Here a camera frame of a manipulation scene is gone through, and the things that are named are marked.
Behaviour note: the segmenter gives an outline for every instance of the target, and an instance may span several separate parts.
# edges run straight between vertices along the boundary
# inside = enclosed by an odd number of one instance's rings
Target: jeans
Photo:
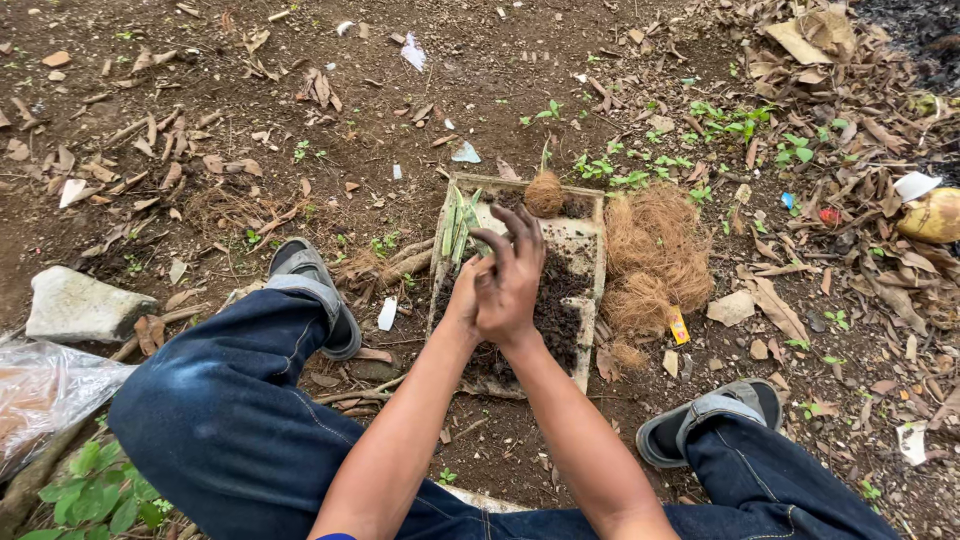
[[[321,313],[302,289],[255,291],[170,340],[113,401],[109,426],[132,462],[214,540],[305,539],[363,434],[296,387],[327,336]],[[898,538],[804,449],[755,422],[715,416],[686,449],[713,504],[664,508],[684,539]],[[578,509],[491,514],[425,479],[397,538],[596,535]]]

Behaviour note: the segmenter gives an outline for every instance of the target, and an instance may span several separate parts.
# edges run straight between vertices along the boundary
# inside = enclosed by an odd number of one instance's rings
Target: person
[[[493,207],[513,242],[465,263],[442,321],[371,425],[297,389],[317,349],[348,358],[360,331],[307,240],[282,245],[267,286],[170,340],[117,393],[109,426],[146,479],[214,540],[898,538],[775,431],[763,380],[721,387],[643,425],[641,455],[689,465],[712,504],[662,505],[632,453],[533,323],[545,247],[521,206]],[[499,346],[579,509],[489,513],[424,479],[474,348]]]

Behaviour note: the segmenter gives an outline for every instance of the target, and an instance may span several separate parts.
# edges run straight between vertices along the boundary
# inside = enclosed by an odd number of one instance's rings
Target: dirty hand
[[[516,213],[493,206],[491,213],[507,225],[514,244],[489,229],[470,231],[471,236],[493,248],[496,262],[495,269],[477,272],[474,279],[476,328],[484,339],[503,347],[539,337],[534,327],[534,304],[546,247],[540,224],[523,205],[518,205]]]
[[[460,275],[453,284],[450,294],[450,303],[446,305],[444,319],[461,326],[461,331],[468,334],[468,338],[479,344],[483,341],[474,324],[477,316],[477,296],[473,287],[473,280],[478,273],[488,272],[493,268],[493,256],[480,258],[473,256],[460,267]]]

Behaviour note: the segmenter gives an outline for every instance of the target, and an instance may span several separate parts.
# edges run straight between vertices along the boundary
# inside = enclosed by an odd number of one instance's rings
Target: dirt ground
[[[30,279],[53,264],[152,295],[161,305],[178,292],[199,289],[183,304],[210,302],[212,308],[199,320],[212,315],[233,289],[265,279],[273,250],[287,236],[309,238],[331,266],[338,267],[334,273],[339,277],[340,269],[349,264],[339,259],[369,258],[374,239],[386,244],[383,255],[389,257],[404,246],[433,237],[447,186],[438,169],[496,176],[495,158],[501,157],[530,180],[548,133],[559,140],[551,167],[565,184],[580,187],[611,189],[608,178],[585,180],[573,167],[584,152],[597,156],[618,136],[626,148],[639,152],[687,152],[693,161],[711,155],[710,161],[742,168],[742,144],[684,145],[677,137],[686,129],[680,106],[670,116],[681,128],[663,135],[661,142],[645,134],[650,129],[645,122],[635,122],[637,112],[649,103],[683,104],[686,110],[690,101],[712,94],[733,100],[753,94],[743,65],[743,37],[720,32],[708,21],[709,12],[692,14],[680,2],[523,0],[511,6],[486,0],[332,0],[284,5],[258,0],[240,5],[203,0],[191,5],[199,16],[175,7],[172,1],[157,0],[25,0],[0,6],[0,43],[9,41],[15,47],[8,55],[0,53],[0,110],[13,123],[0,128],[0,140],[16,137],[31,155],[24,161],[0,159],[0,224],[5,231],[0,236],[4,285],[0,287],[0,331],[26,321]],[[290,11],[288,16],[268,22],[269,15],[285,10]],[[348,20],[368,24],[369,36],[361,37],[354,25],[338,37],[335,28]],[[670,27],[676,55],[663,48],[666,32],[659,35],[659,48],[652,54],[641,54],[630,38],[629,30],[650,29],[656,22]],[[242,35],[257,29],[269,29],[271,34],[250,54]],[[415,33],[426,51],[422,72],[400,56],[400,46],[390,38],[407,32]],[[924,39],[919,46],[932,37]],[[176,50],[177,55],[163,65],[131,74],[141,46],[155,54]],[[60,50],[68,51],[71,61],[59,68],[65,77],[54,81],[52,69],[41,60]],[[102,74],[105,61],[112,63],[108,75]],[[342,110],[322,109],[302,99],[302,75],[308,68],[325,74],[343,102]],[[251,75],[252,70],[258,73]],[[617,85],[621,97],[629,96],[628,107],[594,111],[603,95],[590,83],[578,82],[575,74],[595,77],[604,86]],[[115,85],[138,78],[144,81],[134,87]],[[692,86],[682,82],[691,78],[696,79]],[[955,90],[955,85],[944,88],[940,86],[944,92]],[[84,106],[82,100],[102,93],[109,96],[75,114]],[[16,130],[22,120],[9,99],[13,97],[46,122],[39,132]],[[563,104],[561,118],[535,118],[549,110],[551,99]],[[419,128],[412,117],[429,104],[434,105],[430,117]],[[163,136],[153,146],[155,158],[133,147],[136,136],[110,145],[105,141],[148,113],[159,122],[177,106],[185,111],[186,129],[202,133],[193,134],[189,150],[176,159],[185,180],[173,189],[162,189],[171,166],[169,160],[159,158]],[[203,117],[215,111],[222,118],[198,127]],[[332,118],[323,120],[325,115]],[[520,121],[523,117],[532,117],[530,125]],[[445,119],[452,122],[454,131],[444,125]],[[252,136],[263,132],[269,133],[266,140]],[[461,138],[431,145],[451,134]],[[473,145],[481,162],[450,160],[462,140]],[[144,171],[147,175],[121,195],[105,190],[98,194],[103,200],[58,209],[60,196],[48,193],[38,168],[60,145],[76,156],[78,169],[100,155],[116,163],[108,169],[123,179]],[[214,174],[202,160],[202,155],[214,154],[224,162],[253,159],[262,176]],[[624,171],[621,174],[631,166],[624,154],[613,160],[617,171]],[[30,164],[35,169],[23,168]],[[395,179],[397,165],[401,179]],[[759,257],[749,231],[729,236],[722,232],[725,212],[740,183],[710,177],[715,203],[704,205],[702,219],[713,237],[710,273],[715,287],[710,299],[715,300],[740,286],[738,264]],[[753,190],[744,207],[747,223],[762,212],[770,231],[763,239],[776,239],[775,232],[789,231],[791,216],[780,196],[804,191],[803,181],[784,178],[772,165],[746,180]],[[346,192],[347,183],[357,187]],[[155,197],[160,199],[145,209],[135,206]],[[280,218],[292,209],[296,210],[292,219]],[[130,225],[145,220],[149,221],[142,229],[131,233]],[[257,233],[275,220],[281,223]],[[83,256],[102,245],[114,228],[123,233],[104,253]],[[384,242],[388,236],[391,242]],[[818,258],[818,264],[832,269],[834,283],[846,283],[856,272],[831,251],[834,241],[832,234],[814,233],[800,251],[828,254]],[[186,278],[177,285],[169,279],[174,258],[188,263]],[[691,341],[676,346],[664,337],[639,345],[650,355],[649,363],[624,369],[621,380],[604,380],[591,368],[589,398],[636,453],[636,430],[656,414],[729,381],[767,378],[778,372],[789,385],[784,406],[788,436],[855,492],[862,492],[864,479],[878,487],[882,496],[870,503],[905,537],[909,536],[904,523],[917,537],[957,537],[960,441],[956,427],[953,432],[927,433],[926,447],[944,452],[918,467],[903,462],[895,433],[896,425],[926,416],[913,402],[877,399],[873,432],[852,434],[851,424],[873,399],[866,389],[878,380],[905,380],[904,373],[917,371],[910,362],[890,356],[890,335],[900,343],[906,339],[905,330],[891,326],[889,309],[878,307],[876,299],[868,302],[853,289],[838,285],[832,294],[825,294],[822,275],[791,273],[772,280],[804,322],[808,311],[820,317],[824,311],[842,309],[851,316],[852,328],[843,331],[828,321],[824,331],[811,331],[812,351],[804,353],[787,348],[786,336],[759,312],[743,324],[725,328],[698,310],[685,317]],[[431,283],[427,273],[420,272],[400,286],[376,290],[362,305],[356,303],[363,288],[344,287],[365,331],[365,344],[389,351],[394,365],[371,360],[331,364],[315,356],[301,378],[302,387],[320,397],[370,388],[402,374],[422,346]],[[379,331],[375,320],[382,299],[396,294],[405,311],[391,331]],[[168,338],[189,324],[168,327]],[[757,339],[777,340],[785,349],[782,361],[751,359],[749,347]],[[926,341],[921,337],[919,351],[939,354],[957,345],[952,333],[934,331]],[[105,356],[114,350],[100,344],[79,347]],[[680,354],[688,380],[673,378],[660,366],[667,349]],[[823,356],[846,362],[832,366],[820,361]],[[717,367],[715,360],[721,366],[711,369],[712,360],[713,367]],[[308,374],[339,376],[342,382],[322,387]],[[801,405],[812,396],[837,404],[839,413],[805,420]],[[928,406],[937,408],[934,403]],[[900,419],[896,424],[892,423],[895,418]],[[438,447],[431,478],[438,479],[440,471],[449,467],[458,475],[455,485],[512,503],[540,508],[575,505],[563,479],[555,481],[548,470],[552,466],[549,451],[528,404],[458,394],[446,425],[456,434],[482,419],[488,420],[471,434]],[[358,420],[367,425],[370,418]],[[637,460],[664,501],[708,502],[689,469],[659,471],[639,455]]]

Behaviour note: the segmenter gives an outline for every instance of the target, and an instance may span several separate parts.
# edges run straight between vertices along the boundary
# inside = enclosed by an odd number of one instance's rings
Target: plastic bag
[[[47,341],[0,347],[0,481],[103,405],[134,369]]]

